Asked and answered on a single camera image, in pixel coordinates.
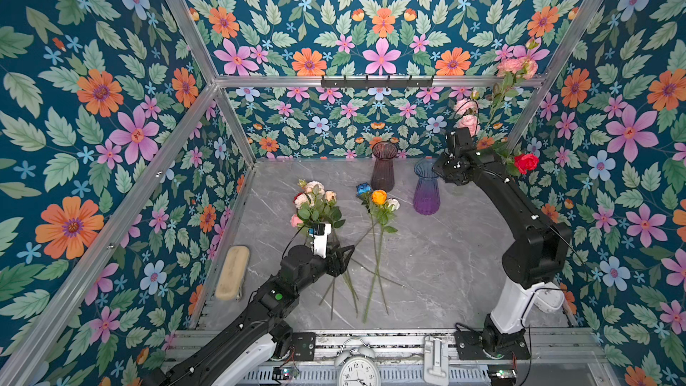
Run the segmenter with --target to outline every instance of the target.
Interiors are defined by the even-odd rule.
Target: teal floral wallpaper
[[[576,319],[630,386],[686,382],[686,0],[605,0],[522,142],[519,184],[576,251]]]
[[[163,0],[0,3],[3,364],[204,82]],[[160,364],[244,167],[212,104],[33,385],[137,386]]]

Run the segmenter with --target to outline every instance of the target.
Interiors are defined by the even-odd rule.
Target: vase
[[[433,159],[423,159],[414,166],[414,173],[419,180],[414,189],[412,204],[417,213],[434,214],[441,207],[441,196],[438,194],[438,175],[432,170]]]
[[[391,142],[378,142],[372,148],[372,153],[376,158],[372,172],[372,189],[390,193],[395,186],[393,159],[398,156],[398,147]]]

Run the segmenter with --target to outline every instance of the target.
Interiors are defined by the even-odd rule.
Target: orange flower print
[[[195,86],[195,77],[188,73],[188,69],[181,68],[174,71],[171,87],[176,90],[176,100],[185,107],[191,107],[198,97],[198,87]]]
[[[225,38],[235,38],[241,30],[234,14],[227,12],[227,9],[221,6],[210,9],[209,20],[210,24],[213,24],[212,29]]]
[[[303,48],[303,52],[297,51],[293,54],[293,70],[298,76],[324,76],[327,63],[322,60],[319,51],[312,52],[309,48]]]
[[[202,285],[198,285],[195,290],[193,291],[193,295],[191,295],[190,299],[190,305],[188,306],[188,315],[192,316],[193,312],[195,311],[195,305],[198,304],[198,298],[200,298],[200,295],[202,294]]]
[[[574,298],[574,294],[571,293],[571,291],[567,290],[567,285],[564,283],[560,283],[560,289],[562,289],[562,292],[565,294],[565,300],[567,300],[567,305],[570,307],[571,314],[575,315],[576,314],[576,305],[574,302],[576,301],[576,298]]]
[[[588,97],[586,90],[591,88],[591,80],[588,79],[586,69],[577,69],[565,79],[565,86],[562,87],[562,104],[571,108],[583,103]]]
[[[686,70],[676,69],[674,73],[669,70],[660,74],[659,81],[653,81],[648,90],[652,93],[647,95],[647,102],[652,108],[661,111],[665,107],[670,111],[679,106],[679,101],[686,100]]]
[[[259,142],[259,147],[267,152],[276,152],[279,150],[279,143],[272,138],[262,138]]]
[[[560,213],[557,211],[555,206],[551,206],[550,203],[545,203],[541,211],[545,213],[554,223],[560,222]]]
[[[395,17],[391,15],[389,8],[381,8],[377,14],[372,18],[372,30],[379,35],[379,38],[385,38],[393,31],[393,24],[395,24]]]
[[[217,210],[214,209],[214,206],[208,204],[200,214],[200,229],[203,232],[210,232],[212,227],[214,227],[215,219],[217,219]]]
[[[629,386],[657,386],[657,383],[651,376],[647,376],[643,368],[627,367],[624,380]]]
[[[681,208],[683,210],[674,210],[672,220],[676,225],[681,226],[676,230],[676,233],[681,237],[681,240],[686,241],[686,200],[681,200]]]
[[[54,259],[66,251],[67,259],[84,254],[84,245],[90,244],[98,235],[95,230],[104,225],[104,218],[98,212],[98,205],[91,200],[81,204],[80,197],[65,197],[62,207],[51,204],[40,217],[49,224],[36,227],[36,242],[48,243],[44,252]]]
[[[529,36],[532,38],[540,38],[545,33],[553,30],[553,24],[560,19],[560,14],[557,13],[557,6],[546,6],[541,12],[536,12],[531,21],[527,25],[529,29]]]
[[[446,51],[441,54],[441,59],[436,62],[436,72],[439,76],[461,76],[469,69],[471,61],[467,61],[471,55],[462,48],[453,48],[453,52]]]
[[[124,96],[120,94],[119,82],[113,81],[112,75],[104,70],[100,73],[96,69],[90,69],[88,79],[81,77],[77,81],[81,90],[76,92],[81,103],[86,103],[86,110],[93,115],[111,116],[112,112],[119,110],[119,105],[124,104]]]
[[[245,175],[241,175],[238,178],[238,184],[236,185],[236,192],[240,193],[241,190],[243,189],[243,184],[245,184]]]

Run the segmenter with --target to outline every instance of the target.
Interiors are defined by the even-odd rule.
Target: flower bouquet
[[[372,236],[374,238],[374,257],[376,258],[376,268],[372,277],[372,286],[369,289],[367,296],[367,304],[364,309],[364,316],[362,322],[367,322],[369,314],[369,305],[372,302],[372,295],[374,293],[374,283],[379,280],[379,287],[381,288],[383,305],[386,307],[388,314],[388,303],[386,302],[386,295],[383,293],[382,276],[379,274],[379,266],[381,265],[382,248],[383,248],[383,233],[395,233],[398,230],[388,225],[388,223],[395,218],[394,211],[400,208],[400,202],[396,199],[388,198],[383,190],[376,190],[372,192],[369,184],[361,184],[357,186],[357,196],[362,200],[362,205],[367,208],[369,216],[372,220]],[[381,227],[379,231],[379,242],[377,244],[375,226]]]

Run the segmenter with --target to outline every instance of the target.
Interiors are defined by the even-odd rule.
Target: alarm clock
[[[359,340],[362,345],[345,349],[349,341]],[[380,386],[381,373],[374,362],[376,354],[362,339],[353,337],[346,340],[338,351],[335,366],[341,366],[338,386]]]

